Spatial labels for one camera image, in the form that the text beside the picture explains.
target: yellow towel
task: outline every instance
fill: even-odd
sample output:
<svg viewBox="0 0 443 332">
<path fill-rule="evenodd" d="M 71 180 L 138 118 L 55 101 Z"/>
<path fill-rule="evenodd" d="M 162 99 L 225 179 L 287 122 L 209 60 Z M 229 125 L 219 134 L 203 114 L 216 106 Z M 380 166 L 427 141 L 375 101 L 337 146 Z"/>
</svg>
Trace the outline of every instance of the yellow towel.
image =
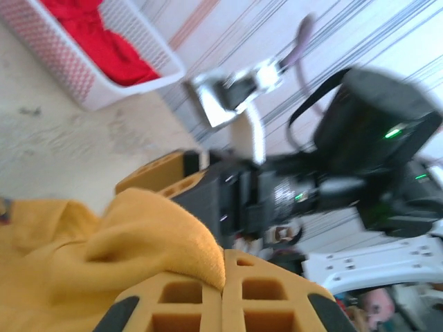
<svg viewBox="0 0 443 332">
<path fill-rule="evenodd" d="M 7 210 L 2 205 L 0 331 L 92 331 L 118 294 L 161 271 L 224 287 L 211 233 L 152 192 L 122 192 L 102 218 L 75 201 L 15 201 Z"/>
</svg>

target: red fabric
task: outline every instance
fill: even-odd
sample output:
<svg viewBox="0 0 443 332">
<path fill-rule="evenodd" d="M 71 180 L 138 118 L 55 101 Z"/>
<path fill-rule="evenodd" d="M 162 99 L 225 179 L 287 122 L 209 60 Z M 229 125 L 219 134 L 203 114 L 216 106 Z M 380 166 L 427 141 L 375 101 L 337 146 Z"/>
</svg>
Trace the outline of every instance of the red fabric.
<svg viewBox="0 0 443 332">
<path fill-rule="evenodd" d="M 102 0 L 41 0 L 98 68 L 122 86 L 159 78 L 159 74 L 120 35 L 105 30 Z"/>
</svg>

